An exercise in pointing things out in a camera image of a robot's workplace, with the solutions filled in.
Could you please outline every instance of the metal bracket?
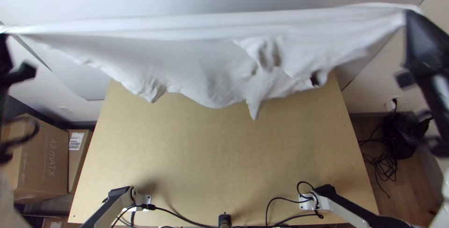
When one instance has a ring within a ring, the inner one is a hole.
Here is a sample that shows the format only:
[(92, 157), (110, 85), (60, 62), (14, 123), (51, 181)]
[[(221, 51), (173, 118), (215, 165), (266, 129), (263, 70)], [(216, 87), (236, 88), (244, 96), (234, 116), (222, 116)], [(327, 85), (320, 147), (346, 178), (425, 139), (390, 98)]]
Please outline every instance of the metal bracket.
[[(142, 205), (142, 204), (151, 204), (151, 195), (141, 195), (137, 192), (136, 188), (132, 188), (131, 190), (131, 196), (134, 200), (135, 205)], [(147, 212), (148, 209), (142, 209), (141, 207), (134, 207), (129, 210), (126, 210), (127, 208), (123, 208), (122, 211), (129, 211), (129, 212), (136, 212), (136, 211), (143, 211)]]
[(301, 197), (301, 195), (298, 195), (298, 201), (303, 202), (299, 204), (299, 208), (301, 210), (331, 210), (329, 206), (329, 199), (327, 197), (322, 197), (318, 194), (302, 194), (304, 197)]

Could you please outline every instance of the white wall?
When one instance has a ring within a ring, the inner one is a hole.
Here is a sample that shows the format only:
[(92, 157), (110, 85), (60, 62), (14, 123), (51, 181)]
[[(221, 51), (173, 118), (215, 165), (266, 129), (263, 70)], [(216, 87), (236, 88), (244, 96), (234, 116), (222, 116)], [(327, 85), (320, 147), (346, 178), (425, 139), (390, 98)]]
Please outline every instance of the white wall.
[[(447, 0), (424, 0), (420, 7), (425, 15), (449, 32)], [(399, 96), (398, 110), (421, 110), (427, 107), (418, 88), (402, 91), (394, 79), (404, 60), (403, 30), (397, 32), (379, 53), (342, 91), (350, 113), (386, 112), (384, 104)]]
[[(96, 121), (103, 101), (86, 101), (70, 91), (41, 62), (25, 50), (11, 37), (7, 40), (14, 65), (18, 67), (24, 60), (38, 67), (33, 80), (15, 84), (9, 94), (44, 115), (67, 121)], [(67, 114), (58, 107), (65, 106), (73, 112)]]

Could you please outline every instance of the wooden floor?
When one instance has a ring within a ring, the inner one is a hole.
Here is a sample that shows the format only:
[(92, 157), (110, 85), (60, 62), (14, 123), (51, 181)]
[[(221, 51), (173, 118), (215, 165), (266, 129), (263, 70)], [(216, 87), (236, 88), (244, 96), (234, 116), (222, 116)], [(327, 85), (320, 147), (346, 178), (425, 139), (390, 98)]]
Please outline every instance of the wooden floor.
[[(358, 140), (366, 140), (373, 130), (382, 122), (382, 117), (351, 117), (354, 132)], [(381, 137), (381, 130), (374, 136)], [(370, 142), (361, 147), (361, 152), (378, 156), (384, 151), (382, 143)], [(376, 183), (374, 167), (365, 163), (376, 198), (379, 214), (400, 218), (410, 224), (428, 227), (433, 219), (431, 211), (439, 208), (439, 199), (433, 194), (430, 182), (424, 171), (419, 153), (398, 162), (397, 180), (379, 181), (391, 196), (391, 200)], [(302, 228), (321, 228), (321, 226), (304, 226)], [(349, 224), (339, 224), (339, 228), (352, 228)]]

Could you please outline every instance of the wall outlet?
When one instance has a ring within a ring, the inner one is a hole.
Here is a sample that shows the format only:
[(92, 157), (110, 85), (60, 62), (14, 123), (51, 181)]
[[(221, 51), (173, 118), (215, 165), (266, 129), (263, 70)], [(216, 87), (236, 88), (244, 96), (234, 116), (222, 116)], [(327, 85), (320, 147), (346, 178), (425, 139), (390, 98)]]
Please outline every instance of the wall outlet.
[(385, 109), (388, 111), (388, 112), (393, 112), (394, 110), (395, 110), (395, 108), (396, 108), (396, 104), (393, 102), (393, 100), (391, 99), (391, 100), (389, 100), (388, 102), (386, 102), (385, 104), (384, 104), (384, 107), (385, 107)]
[(393, 96), (391, 99), (384, 104), (385, 110), (388, 112), (393, 112), (395, 108), (395, 104), (393, 99), (396, 99), (397, 108), (396, 111), (407, 111), (407, 101), (403, 99), (401, 96)]

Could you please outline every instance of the cloth fold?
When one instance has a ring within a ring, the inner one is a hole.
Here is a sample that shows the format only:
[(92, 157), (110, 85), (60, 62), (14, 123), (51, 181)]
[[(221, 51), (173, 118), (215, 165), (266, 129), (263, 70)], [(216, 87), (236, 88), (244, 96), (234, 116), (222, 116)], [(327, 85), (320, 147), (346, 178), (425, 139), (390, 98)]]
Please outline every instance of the cloth fold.
[(335, 66), (366, 57), (371, 45), (405, 25), (405, 9), (420, 13), (416, 6), (370, 3), (0, 26), (0, 33), (99, 68), (149, 102), (167, 92), (210, 108), (245, 101), (256, 119), (262, 100), (322, 86)]

